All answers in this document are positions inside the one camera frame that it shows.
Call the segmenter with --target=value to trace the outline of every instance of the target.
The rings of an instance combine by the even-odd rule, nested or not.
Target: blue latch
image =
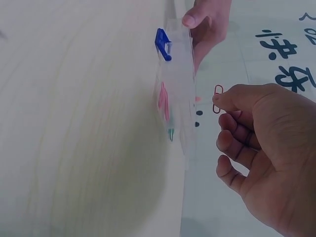
[[[161,28],[158,28],[157,30],[155,45],[157,49],[160,51],[160,53],[162,54],[163,58],[166,61],[171,61],[172,59],[170,55],[171,41],[168,39],[166,32]]]

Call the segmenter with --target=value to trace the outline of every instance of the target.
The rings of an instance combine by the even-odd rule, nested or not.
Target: hand
[[[217,147],[227,156],[217,175],[264,224],[284,236],[315,236],[316,104],[276,84],[236,85],[213,103],[227,112],[219,117]]]
[[[193,37],[195,71],[203,58],[227,34],[232,0],[196,0],[182,19]]]

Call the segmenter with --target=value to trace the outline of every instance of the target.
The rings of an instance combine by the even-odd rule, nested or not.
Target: transparent plastic box
[[[188,161],[195,155],[196,142],[192,38],[190,30],[183,26],[181,19],[169,20],[165,32],[171,41],[166,45],[166,51],[172,59],[165,61],[159,55],[155,89],[157,107],[170,141],[179,139]]]

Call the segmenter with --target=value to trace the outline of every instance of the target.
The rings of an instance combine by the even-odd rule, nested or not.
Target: red paper clip
[[[168,103],[168,92],[164,87],[164,83],[161,83],[160,94],[158,99],[158,108],[161,110],[164,105],[163,112],[166,121],[169,121],[169,103]]]
[[[222,85],[216,85],[215,89],[214,89],[214,95],[216,94],[222,94],[224,92],[224,88]],[[217,110],[215,110],[215,108],[217,108],[214,104],[213,104],[213,112],[215,114],[219,114],[221,112],[221,109],[217,108]]]

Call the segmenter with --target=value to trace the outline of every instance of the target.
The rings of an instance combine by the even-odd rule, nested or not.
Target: black dot
[[[270,59],[270,60],[275,60],[276,58],[277,58],[276,53],[270,53],[270,54],[269,54],[269,59]]]

